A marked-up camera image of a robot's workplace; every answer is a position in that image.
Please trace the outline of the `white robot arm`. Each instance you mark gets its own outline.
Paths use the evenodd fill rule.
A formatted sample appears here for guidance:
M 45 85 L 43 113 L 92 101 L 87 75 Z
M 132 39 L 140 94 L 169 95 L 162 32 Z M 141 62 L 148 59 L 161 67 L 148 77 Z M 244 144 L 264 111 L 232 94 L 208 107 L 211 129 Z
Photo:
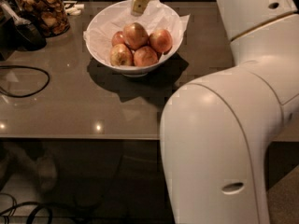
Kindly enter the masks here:
M 299 109 L 299 13 L 292 0 L 216 0 L 235 67 L 168 100 L 160 124 L 176 224 L 270 224 L 267 148 Z

